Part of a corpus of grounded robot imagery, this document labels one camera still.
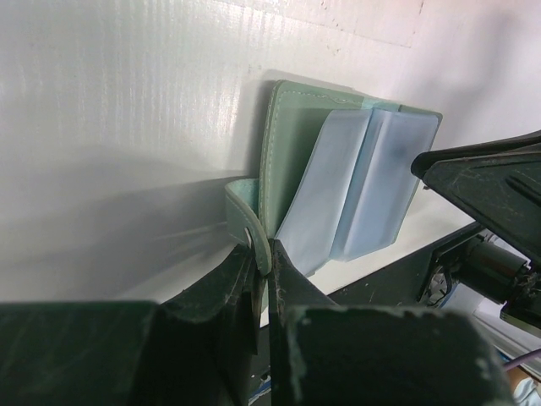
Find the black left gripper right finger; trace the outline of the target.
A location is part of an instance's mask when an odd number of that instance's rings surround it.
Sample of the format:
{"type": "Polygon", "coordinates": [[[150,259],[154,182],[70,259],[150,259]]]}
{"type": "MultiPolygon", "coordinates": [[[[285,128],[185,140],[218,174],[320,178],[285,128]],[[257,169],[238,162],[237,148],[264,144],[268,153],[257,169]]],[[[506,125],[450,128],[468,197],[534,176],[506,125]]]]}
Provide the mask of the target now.
{"type": "Polygon", "coordinates": [[[275,405],[511,405],[500,358],[467,315],[339,305],[271,244],[275,405]]]}

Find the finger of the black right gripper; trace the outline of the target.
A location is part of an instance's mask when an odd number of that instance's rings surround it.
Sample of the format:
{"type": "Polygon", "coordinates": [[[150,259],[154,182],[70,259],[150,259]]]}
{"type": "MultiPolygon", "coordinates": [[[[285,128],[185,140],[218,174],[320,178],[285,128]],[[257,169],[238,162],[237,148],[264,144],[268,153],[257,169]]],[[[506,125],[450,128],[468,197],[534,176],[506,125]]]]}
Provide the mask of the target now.
{"type": "Polygon", "coordinates": [[[419,154],[412,174],[435,193],[540,261],[540,132],[419,154]]]}

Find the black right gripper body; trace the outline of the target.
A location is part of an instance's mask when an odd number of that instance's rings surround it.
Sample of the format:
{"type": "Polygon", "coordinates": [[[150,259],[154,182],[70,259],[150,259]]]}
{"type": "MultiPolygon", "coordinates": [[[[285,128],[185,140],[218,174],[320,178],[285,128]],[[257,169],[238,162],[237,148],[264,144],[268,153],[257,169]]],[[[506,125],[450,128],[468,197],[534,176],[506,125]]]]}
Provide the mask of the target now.
{"type": "Polygon", "coordinates": [[[463,284],[503,305],[540,284],[540,271],[486,228],[473,223],[433,251],[430,303],[442,305],[463,284]]]}

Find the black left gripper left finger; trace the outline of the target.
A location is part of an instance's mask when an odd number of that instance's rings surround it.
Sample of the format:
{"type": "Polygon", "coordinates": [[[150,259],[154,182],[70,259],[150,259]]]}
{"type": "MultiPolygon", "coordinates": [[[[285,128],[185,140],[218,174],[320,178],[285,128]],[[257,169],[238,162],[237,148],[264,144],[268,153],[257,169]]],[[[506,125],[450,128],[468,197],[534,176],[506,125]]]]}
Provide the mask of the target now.
{"type": "Polygon", "coordinates": [[[259,272],[235,247],[168,301],[1,307],[4,405],[245,405],[259,272]]]}

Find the green leather card holder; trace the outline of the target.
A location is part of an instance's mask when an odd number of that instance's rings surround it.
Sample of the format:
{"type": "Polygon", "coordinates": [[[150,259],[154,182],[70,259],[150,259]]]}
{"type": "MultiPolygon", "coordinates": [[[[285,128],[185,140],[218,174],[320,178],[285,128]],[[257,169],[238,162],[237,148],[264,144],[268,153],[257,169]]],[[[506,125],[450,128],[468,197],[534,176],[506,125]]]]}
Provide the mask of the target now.
{"type": "Polygon", "coordinates": [[[274,85],[257,178],[227,184],[229,233],[271,272],[282,243],[305,276],[396,241],[439,112],[289,80],[274,85]]]}

